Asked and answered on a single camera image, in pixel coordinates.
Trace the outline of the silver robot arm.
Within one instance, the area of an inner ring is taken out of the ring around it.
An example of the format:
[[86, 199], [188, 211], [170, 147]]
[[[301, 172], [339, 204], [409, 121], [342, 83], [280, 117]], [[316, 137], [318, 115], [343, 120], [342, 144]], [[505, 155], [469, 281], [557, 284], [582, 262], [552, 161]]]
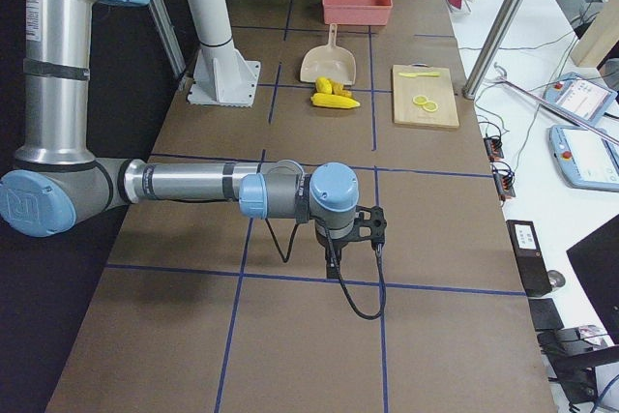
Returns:
[[147, 163], [97, 158], [87, 148], [92, 9], [152, 0], [26, 0], [24, 144], [1, 180], [1, 215], [32, 237], [65, 232], [144, 200], [235, 202], [249, 218], [313, 221], [326, 271], [340, 277], [341, 251], [361, 222], [355, 172], [329, 162], [307, 174], [296, 162]]

